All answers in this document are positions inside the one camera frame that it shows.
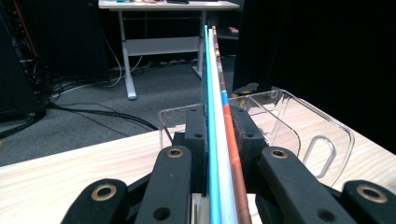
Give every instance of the gray carpet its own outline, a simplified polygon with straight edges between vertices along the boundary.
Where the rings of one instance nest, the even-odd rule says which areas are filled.
[[[228,92],[231,92],[232,86],[233,61],[232,56],[222,59]],[[193,65],[194,63],[179,63],[152,69],[142,76],[134,77],[137,92],[135,101],[127,100],[122,80],[111,88],[93,85],[74,89],[52,102],[76,109],[110,111],[106,108],[110,107],[119,113],[139,117],[160,127],[158,113],[161,110],[201,103],[201,79],[191,69]],[[16,123],[0,123],[0,132],[12,125]],[[150,131],[148,127],[121,118],[47,109],[42,120],[1,140],[0,166]]]

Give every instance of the transparent tray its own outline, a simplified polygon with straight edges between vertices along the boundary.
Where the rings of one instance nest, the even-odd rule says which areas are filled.
[[[269,146],[291,150],[321,183],[332,186],[343,172],[355,138],[338,120],[283,90],[241,96],[229,102],[249,113]],[[171,145],[174,133],[184,132],[187,111],[193,106],[159,113],[161,147]]]

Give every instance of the white object on desk leg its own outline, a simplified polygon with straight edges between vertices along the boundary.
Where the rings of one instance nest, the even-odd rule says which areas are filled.
[[[198,36],[198,58],[197,58],[197,66],[193,66],[192,69],[198,75],[198,77],[202,78],[202,65],[204,61],[204,33],[205,33],[205,24],[206,24],[206,10],[201,11],[201,24],[200,31]]]
[[[125,33],[123,27],[122,11],[119,11],[120,31],[121,31],[121,44],[122,44],[122,57],[125,66],[125,86],[128,95],[128,100],[135,100],[137,98],[136,91],[134,90],[134,81],[131,76],[131,67],[129,66],[128,49],[126,46]]]

